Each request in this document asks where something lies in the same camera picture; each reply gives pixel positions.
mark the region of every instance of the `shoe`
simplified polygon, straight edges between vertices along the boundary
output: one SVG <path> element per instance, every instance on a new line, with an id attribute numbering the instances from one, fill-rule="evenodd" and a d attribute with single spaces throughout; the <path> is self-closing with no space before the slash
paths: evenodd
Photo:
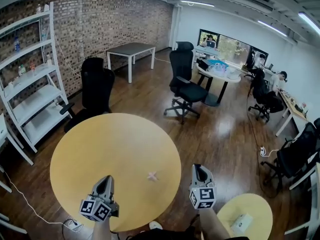
<path id="1" fill-rule="evenodd" d="M 160 230 L 163 230 L 162 226 L 160 225 L 160 223 L 156 222 L 156 221 L 151 221 L 149 223 L 149 228 L 151 230 L 154 230 L 154 229 L 160 229 Z"/>

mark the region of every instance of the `small round table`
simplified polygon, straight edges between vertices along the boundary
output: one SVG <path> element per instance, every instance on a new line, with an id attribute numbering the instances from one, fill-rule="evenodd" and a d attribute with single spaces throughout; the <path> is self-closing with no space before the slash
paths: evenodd
<path id="1" fill-rule="evenodd" d="M 241 81 L 240 76 L 238 76 L 236 79 L 230 79 L 227 76 L 219 76 L 219 75 L 213 74 L 212 72 L 205 71 L 201 67 L 199 67 L 198 64 L 196 64 L 196 68 L 199 70 L 199 73 L 201 74 L 198 85 L 201 85 L 201 83 L 203 82 L 205 77 L 208 78 L 208 81 L 205 86 L 205 89 L 208 91 L 208 95 L 206 96 L 203 103 L 210 106 L 210 107 L 217 107 L 220 105 L 220 102 L 222 100 L 222 97 L 224 96 L 224 93 L 225 93 L 225 90 L 227 88 L 228 83 L 239 83 Z M 224 84 L 223 84 L 223 87 L 222 87 L 222 90 L 220 92 L 219 97 L 215 96 L 212 93 L 209 93 L 213 78 L 220 79 L 220 80 L 224 81 Z"/>
<path id="2" fill-rule="evenodd" d="M 158 180 L 147 179 L 156 172 Z M 148 224 L 174 199 L 181 178 L 181 162 L 171 138 L 142 117 L 110 113 L 92 117 L 72 128 L 56 146 L 50 165 L 53 192 L 75 220 L 93 228 L 79 214 L 82 199 L 103 177 L 114 178 L 119 217 L 111 217 L 112 231 L 129 231 Z"/>
<path id="3" fill-rule="evenodd" d="M 246 237 L 250 240 L 268 240 L 272 229 L 273 215 L 266 200 L 257 194 L 241 194 L 221 208 L 217 217 L 231 237 L 235 237 L 235 234 L 230 227 L 241 214 L 249 214 L 253 218 L 251 225 L 245 231 Z"/>

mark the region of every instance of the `blue bottle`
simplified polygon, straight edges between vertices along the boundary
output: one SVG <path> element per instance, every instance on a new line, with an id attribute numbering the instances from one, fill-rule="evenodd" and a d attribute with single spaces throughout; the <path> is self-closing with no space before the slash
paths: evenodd
<path id="1" fill-rule="evenodd" d="M 14 50 L 16 52 L 20 51 L 20 42 L 17 36 L 14 38 Z"/>

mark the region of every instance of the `window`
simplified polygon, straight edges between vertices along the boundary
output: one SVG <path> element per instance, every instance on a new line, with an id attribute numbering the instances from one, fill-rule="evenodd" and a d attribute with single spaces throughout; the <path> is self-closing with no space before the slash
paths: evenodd
<path id="1" fill-rule="evenodd" d="M 220 35 L 217 48 L 222 59 L 239 67 L 246 64 L 250 52 L 250 45 L 224 35 Z"/>
<path id="2" fill-rule="evenodd" d="M 207 35 L 213 36 L 213 39 L 216 42 L 216 48 L 220 51 L 220 58 L 225 59 L 228 63 L 242 67 L 242 65 L 245 65 L 247 63 L 247 59 L 249 58 L 249 55 L 252 53 L 252 51 L 257 56 L 259 56 L 260 54 L 264 54 L 264 61 L 267 60 L 268 53 L 264 52 L 263 50 L 255 48 L 249 44 L 233 39 L 231 37 L 204 29 L 200 29 L 197 45 L 201 45 Z"/>

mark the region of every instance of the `fluorescent light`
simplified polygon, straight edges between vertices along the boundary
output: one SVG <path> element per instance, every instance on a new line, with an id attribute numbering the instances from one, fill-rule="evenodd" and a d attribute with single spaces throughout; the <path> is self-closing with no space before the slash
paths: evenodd
<path id="1" fill-rule="evenodd" d="M 192 1 L 183 1 L 183 0 L 181 0 L 181 2 L 183 2 L 183 3 L 188 3 L 188 4 L 196 4 L 196 5 L 203 5 L 203 6 L 215 7 L 213 4 L 202 3 L 202 2 L 192 2 Z"/>
<path id="2" fill-rule="evenodd" d="M 279 31 L 278 29 L 274 28 L 273 26 L 270 26 L 270 25 L 268 25 L 268 24 L 266 24 L 266 23 L 264 23 L 264 22 L 262 22 L 262 21 L 260 21 L 260 20 L 258 20 L 258 22 L 259 22 L 259 23 L 261 23 L 262 25 L 265 25 L 266 27 L 268 27 L 268 28 L 270 28 L 270 29 L 274 30 L 274 31 L 277 31 L 279 34 L 281 34 L 281 35 L 283 35 L 283 36 L 287 37 L 287 35 L 286 35 L 286 34 L 282 33 L 281 31 Z"/>
<path id="3" fill-rule="evenodd" d="M 298 15 L 320 35 L 320 28 L 307 15 L 303 12 L 299 12 Z"/>

